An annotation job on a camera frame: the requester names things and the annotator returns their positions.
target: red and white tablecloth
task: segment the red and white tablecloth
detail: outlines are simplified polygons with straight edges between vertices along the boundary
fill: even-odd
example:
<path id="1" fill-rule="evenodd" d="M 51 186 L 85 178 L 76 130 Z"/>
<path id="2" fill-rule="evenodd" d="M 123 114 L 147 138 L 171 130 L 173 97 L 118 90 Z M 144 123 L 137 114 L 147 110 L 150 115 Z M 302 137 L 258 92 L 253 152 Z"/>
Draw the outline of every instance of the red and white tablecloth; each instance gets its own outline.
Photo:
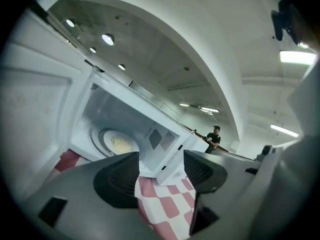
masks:
<path id="1" fill-rule="evenodd" d="M 44 184 L 69 168 L 90 161 L 68 150 L 60 157 Z M 142 219 L 165 240 L 182 240 L 189 237 L 194 213 L 196 191 L 187 176 L 173 186 L 160 186 L 155 179 L 138 177 L 134 195 L 138 198 Z"/>

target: white ceiling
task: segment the white ceiling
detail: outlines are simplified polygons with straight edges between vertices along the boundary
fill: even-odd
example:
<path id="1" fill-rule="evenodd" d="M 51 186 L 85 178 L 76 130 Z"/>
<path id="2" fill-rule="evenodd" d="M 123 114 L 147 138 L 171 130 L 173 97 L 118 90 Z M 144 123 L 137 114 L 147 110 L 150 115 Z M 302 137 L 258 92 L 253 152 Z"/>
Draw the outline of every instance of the white ceiling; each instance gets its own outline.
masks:
<path id="1" fill-rule="evenodd" d="M 280 50 L 299 51 L 285 36 L 273 39 L 271 10 L 279 0 L 197 0 L 214 17 L 233 51 L 247 92 L 249 123 L 269 130 L 270 124 L 282 125 L 300 133 L 300 127 L 287 98 L 301 81 L 307 66 L 281 63 Z M 177 103 L 201 104 L 218 108 L 218 121 L 228 120 L 218 96 L 188 56 L 170 39 L 125 11 L 98 3 L 60 0 L 49 10 L 89 50 L 118 65 L 119 58 L 151 72 Z M 70 28 L 66 19 L 76 19 L 79 27 Z M 115 45 L 107 46 L 101 35 L 112 33 Z M 131 67 L 126 64 L 126 72 Z"/>

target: man in black shirt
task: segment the man in black shirt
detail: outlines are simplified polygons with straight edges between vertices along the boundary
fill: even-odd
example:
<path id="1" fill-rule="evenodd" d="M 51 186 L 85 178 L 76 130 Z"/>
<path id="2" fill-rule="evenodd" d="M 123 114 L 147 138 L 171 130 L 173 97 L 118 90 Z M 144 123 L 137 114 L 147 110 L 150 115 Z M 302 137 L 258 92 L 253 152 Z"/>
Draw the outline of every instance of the man in black shirt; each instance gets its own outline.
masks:
<path id="1" fill-rule="evenodd" d="M 220 143 L 221 138 L 219 137 L 220 126 L 215 125 L 213 132 L 210 132 L 205 141 L 209 143 L 209 147 L 206 149 L 205 153 L 211 153 Z"/>

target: perforated vent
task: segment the perforated vent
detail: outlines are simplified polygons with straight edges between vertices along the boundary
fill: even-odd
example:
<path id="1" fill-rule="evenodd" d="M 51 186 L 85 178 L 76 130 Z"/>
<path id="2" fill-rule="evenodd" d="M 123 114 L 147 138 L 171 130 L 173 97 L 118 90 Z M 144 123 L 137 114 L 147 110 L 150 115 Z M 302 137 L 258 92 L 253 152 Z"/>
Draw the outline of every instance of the perforated vent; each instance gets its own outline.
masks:
<path id="1" fill-rule="evenodd" d="M 167 151 L 167 149 L 170 147 L 170 145 L 174 142 L 175 136 L 173 136 L 169 131 L 164 135 L 162 138 L 160 145 L 163 148 L 164 151 Z"/>
<path id="2" fill-rule="evenodd" d="M 90 88 L 90 90 L 95 90 L 95 89 L 97 89 L 97 88 L 98 88 L 98 85 L 95 84 L 95 83 L 93 83 L 92 86 L 91 86 L 91 88 Z"/>

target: black shirt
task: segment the black shirt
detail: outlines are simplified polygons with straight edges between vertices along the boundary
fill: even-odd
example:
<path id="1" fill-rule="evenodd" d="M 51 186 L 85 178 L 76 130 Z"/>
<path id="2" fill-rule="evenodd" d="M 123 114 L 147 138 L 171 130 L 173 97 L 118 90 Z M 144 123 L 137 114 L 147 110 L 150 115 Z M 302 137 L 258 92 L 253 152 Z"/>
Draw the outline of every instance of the black shirt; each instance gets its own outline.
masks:
<path id="1" fill-rule="evenodd" d="M 207 135 L 208 138 L 211 138 L 213 143 L 220 143 L 221 138 L 219 137 L 219 135 L 215 135 L 213 132 L 210 132 Z M 214 150 L 215 148 L 213 146 L 211 146 L 211 144 L 209 144 L 209 147 L 206 149 L 205 153 L 210 153 L 212 150 Z"/>

